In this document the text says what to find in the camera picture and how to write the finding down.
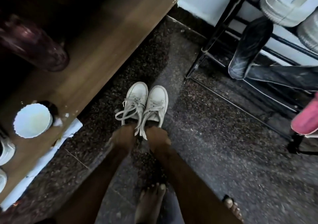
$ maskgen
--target wooden shelf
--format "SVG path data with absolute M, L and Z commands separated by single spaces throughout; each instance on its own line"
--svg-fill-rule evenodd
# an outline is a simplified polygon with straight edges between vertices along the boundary
M 2 169 L 8 182 L 0 202 L 34 167 L 83 108 L 127 60 L 144 38 L 176 3 L 176 0 L 106 0 L 67 51 L 70 64 L 62 72 L 33 70 L 0 106 L 0 125 L 16 145 L 14 157 Z M 13 130 L 13 120 L 32 101 L 50 101 L 59 116 L 69 113 L 63 127 L 51 127 L 42 135 L 23 139 Z

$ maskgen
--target hand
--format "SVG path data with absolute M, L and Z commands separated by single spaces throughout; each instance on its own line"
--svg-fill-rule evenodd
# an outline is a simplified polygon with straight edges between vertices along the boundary
M 166 130 L 152 126 L 146 129 L 146 136 L 150 150 L 154 153 L 156 148 L 162 145 L 171 145 L 171 140 L 168 137 Z
M 109 141 L 114 144 L 114 147 L 120 147 L 121 149 L 124 149 L 127 151 L 127 153 L 129 153 L 136 143 L 136 126 L 136 123 L 121 126 L 119 129 L 113 132 L 113 135 L 109 139 Z

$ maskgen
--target white wall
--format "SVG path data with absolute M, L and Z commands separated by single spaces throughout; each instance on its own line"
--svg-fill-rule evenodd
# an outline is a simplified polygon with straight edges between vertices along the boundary
M 182 7 L 193 15 L 204 19 L 211 25 L 216 25 L 218 19 L 221 17 L 221 14 L 223 13 L 228 3 L 229 0 L 178 0 L 179 7 Z M 243 19 L 251 21 L 262 16 L 263 14 L 261 11 L 254 8 L 249 3 L 244 2 L 238 15 Z M 243 32 L 245 25 L 233 20 L 230 24 L 230 27 L 237 30 L 238 32 Z M 300 43 L 296 36 L 279 25 L 274 26 L 274 33 L 305 48 L 305 46 Z M 286 46 L 272 38 L 267 42 L 266 46 L 298 62 L 301 65 L 318 65 L 317 60 L 308 57 L 307 55 L 295 49 L 292 49 L 289 46 Z M 276 57 L 270 55 L 269 53 L 266 53 L 265 51 L 261 51 L 261 54 L 267 55 L 268 57 L 278 61 L 282 65 L 288 65 L 287 63 L 277 59 Z

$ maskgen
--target black metal shoe rack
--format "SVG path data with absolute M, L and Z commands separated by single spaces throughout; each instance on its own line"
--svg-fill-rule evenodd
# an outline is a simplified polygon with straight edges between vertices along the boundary
M 228 33 L 236 36 L 236 37 L 241 37 L 241 34 L 236 32 L 235 30 L 229 28 L 229 24 L 231 23 L 232 20 L 237 20 L 245 25 L 249 24 L 248 21 L 240 18 L 237 16 L 237 13 L 239 12 L 239 10 L 241 9 L 244 1 L 247 1 L 249 4 L 251 4 L 252 6 L 256 7 L 257 9 L 260 10 L 260 6 L 259 6 L 259 1 L 253 1 L 253 0 L 230 0 L 230 2 L 228 3 L 226 9 L 224 10 L 223 14 L 221 15 L 219 21 L 217 22 L 215 28 L 214 28 L 214 32 L 212 34 L 212 36 L 210 37 L 210 39 L 208 40 L 207 44 L 201 48 L 201 52 L 198 54 L 196 60 L 194 61 L 193 65 L 191 66 L 191 68 L 189 69 L 188 73 L 185 76 L 185 79 L 190 79 L 194 82 L 196 82 L 197 84 L 201 85 L 202 87 L 204 87 L 205 89 L 211 91 L 213 94 L 216 94 L 218 97 L 224 99 L 225 101 L 227 101 L 228 103 L 234 105 L 235 107 L 239 108 L 240 110 L 244 111 L 245 113 L 247 113 L 248 115 L 250 115 L 251 117 L 255 118 L 257 121 L 261 122 L 263 125 L 265 125 L 266 127 L 268 127 L 269 129 L 275 131 L 276 133 L 278 133 L 281 137 L 283 137 L 284 139 L 286 139 L 289 142 L 289 145 L 287 146 L 287 149 L 290 153 L 303 153 L 303 154 L 310 154 L 310 155 L 318 155 L 318 152 L 303 152 L 299 150 L 299 145 L 303 140 L 303 136 L 297 134 L 297 133 L 291 133 L 290 135 L 287 135 L 286 133 L 283 133 L 281 130 L 267 124 L 265 121 L 262 121 L 261 119 L 259 119 L 258 117 L 254 116 L 253 114 L 251 114 L 248 110 L 246 110 L 244 107 L 239 106 L 236 103 L 233 103 L 232 101 L 228 100 L 227 98 L 223 97 L 222 95 L 218 94 L 217 92 L 213 91 L 212 89 L 210 89 L 208 86 L 204 85 L 204 83 L 198 81 L 197 79 L 193 78 L 191 75 L 192 73 L 195 71 L 195 69 L 198 68 L 198 66 L 200 65 L 200 63 L 205 60 L 206 58 L 211 59 L 213 62 L 217 63 L 218 65 L 226 68 L 227 70 L 227 66 L 225 66 L 222 62 L 220 62 L 219 60 L 217 60 L 216 57 L 213 56 L 213 54 L 211 54 L 211 49 L 213 48 L 213 45 L 217 42 L 218 44 L 221 44 L 222 47 L 225 48 L 225 50 L 227 50 L 228 52 L 231 51 L 230 47 L 228 47 L 228 44 L 226 42 L 222 42 L 222 40 L 220 39 L 220 36 L 227 31 Z M 286 28 L 288 31 L 290 31 L 291 33 L 293 33 L 294 35 L 296 35 L 296 27 L 293 28 Z M 304 49 L 280 36 L 277 36 L 276 34 L 272 33 L 271 37 L 289 47 L 292 47 L 293 49 L 296 49 L 298 51 L 300 51 L 301 53 L 304 53 L 316 60 L 318 60 L 318 54 L 315 54 L 307 49 Z M 293 61 L 292 59 L 289 59 L 283 55 L 281 55 L 280 53 L 269 49 L 268 47 L 263 47 L 263 50 L 272 54 L 273 56 L 289 63 L 290 65 L 296 66 L 299 65 L 297 62 Z M 287 111 L 291 111 L 293 113 L 299 113 L 304 106 L 298 102 L 295 99 L 292 99 L 289 95 L 287 95 L 286 93 L 284 93 L 284 91 L 282 91 L 280 89 L 279 86 L 271 84 L 271 83 L 267 83 L 267 87 L 264 88 L 260 85 L 257 84 L 257 82 L 254 81 L 250 81 L 248 79 L 243 79 L 240 81 L 244 81 L 246 84 L 248 84 L 249 86 L 253 87 L 254 89 L 256 89 L 260 95 L 262 96 L 266 96 L 266 98 L 268 99 L 268 101 L 271 102 L 271 104 L 276 104 L 277 106 L 283 107 L 285 110 Z M 313 97 L 313 93 L 312 92 L 308 92 L 308 91 L 301 91 L 303 94 L 308 95 L 309 97 Z M 281 96 L 284 97 L 284 99 L 288 100 L 288 101 L 281 101 L 281 98 L 277 98 L 277 93 L 279 93 Z

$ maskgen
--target pink shoe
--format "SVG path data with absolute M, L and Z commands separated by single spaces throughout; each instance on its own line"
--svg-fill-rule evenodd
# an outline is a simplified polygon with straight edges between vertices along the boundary
M 309 104 L 291 122 L 292 130 L 307 135 L 318 130 L 318 92 Z

